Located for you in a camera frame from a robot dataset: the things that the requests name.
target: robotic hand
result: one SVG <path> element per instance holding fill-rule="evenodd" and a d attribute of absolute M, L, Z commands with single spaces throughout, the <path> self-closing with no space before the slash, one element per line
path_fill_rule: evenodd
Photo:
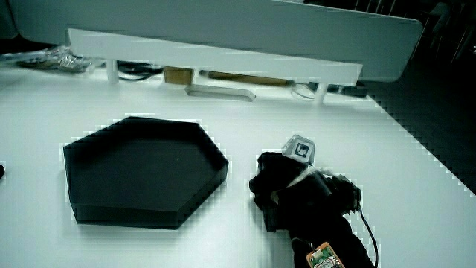
<path fill-rule="evenodd" d="M 342 217 L 361 212 L 361 191 L 352 182 L 344 176 L 325 176 L 280 153 L 263 153 L 258 169 L 249 182 L 254 201 L 263 211 L 268 232 L 289 230 L 296 268 L 308 268 L 306 256 L 325 242 L 346 268 L 374 267 L 349 222 Z"/>

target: hexagonal tray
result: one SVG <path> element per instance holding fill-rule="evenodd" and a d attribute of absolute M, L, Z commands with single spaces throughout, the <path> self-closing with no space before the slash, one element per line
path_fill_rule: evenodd
<path fill-rule="evenodd" d="M 128 117 L 63 151 L 78 223 L 177 229 L 228 172 L 197 123 Z"/>

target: black cable bundle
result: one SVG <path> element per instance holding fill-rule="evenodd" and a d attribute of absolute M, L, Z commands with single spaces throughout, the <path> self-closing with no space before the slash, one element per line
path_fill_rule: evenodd
<path fill-rule="evenodd" d="M 132 62 L 118 60 L 118 71 L 124 74 L 138 77 L 138 78 L 119 77 L 119 79 L 125 80 L 125 81 L 139 82 L 139 81 L 147 80 L 157 74 L 161 74 L 164 71 L 164 69 L 162 67 L 154 68 L 153 65 L 148 63 L 132 63 Z"/>

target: white monitor stand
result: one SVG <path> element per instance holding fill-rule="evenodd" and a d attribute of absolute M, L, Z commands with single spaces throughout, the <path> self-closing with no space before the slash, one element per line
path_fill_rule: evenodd
<path fill-rule="evenodd" d="M 106 59 L 109 83 L 118 82 L 117 60 L 190 68 L 193 70 L 193 84 L 185 89 L 186 92 L 214 98 L 253 101 L 257 96 L 276 97 L 290 93 L 304 98 L 314 98 L 316 94 L 324 97 L 328 84 L 354 86 L 362 69 L 362 64 L 358 63 L 191 45 L 114 33 L 68 29 L 68 34 L 75 54 Z M 277 91 L 266 90 L 262 86 L 231 88 L 227 83 L 210 81 L 201 76 L 202 71 L 278 78 L 293 83 Z M 308 83 L 318 83 L 319 87 L 309 89 L 306 86 Z"/>

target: black object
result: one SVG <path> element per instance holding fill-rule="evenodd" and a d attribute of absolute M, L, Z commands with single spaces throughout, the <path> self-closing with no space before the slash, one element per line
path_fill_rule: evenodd
<path fill-rule="evenodd" d="M 339 86 L 339 85 L 328 85 L 328 93 L 342 94 L 351 97 L 365 98 L 367 97 L 368 90 L 363 85 L 356 86 Z"/>
<path fill-rule="evenodd" d="M 342 217 L 361 211 L 360 190 L 345 177 L 325 177 L 312 172 L 299 183 L 286 187 L 307 165 L 280 153 L 263 153 L 259 173 L 250 182 L 255 203 L 263 211 L 266 230 L 289 230 L 295 267 L 309 267 L 310 244 L 328 242 L 347 268 L 374 267 L 361 241 Z"/>
<path fill-rule="evenodd" d="M 118 71 L 124 74 L 134 75 L 138 77 L 138 78 L 119 77 L 119 79 L 125 80 L 125 81 L 138 82 L 138 81 L 149 79 L 153 77 L 154 75 L 161 74 L 164 71 L 164 69 L 162 67 L 154 68 L 153 65 L 147 64 L 147 63 L 133 63 L 133 62 L 118 60 Z"/>
<path fill-rule="evenodd" d="M 3 177 L 3 175 L 5 174 L 5 168 L 0 165 L 0 179 Z"/>
<path fill-rule="evenodd" d="M 64 147 L 78 223 L 177 229 L 226 179 L 197 123 L 128 117 Z"/>

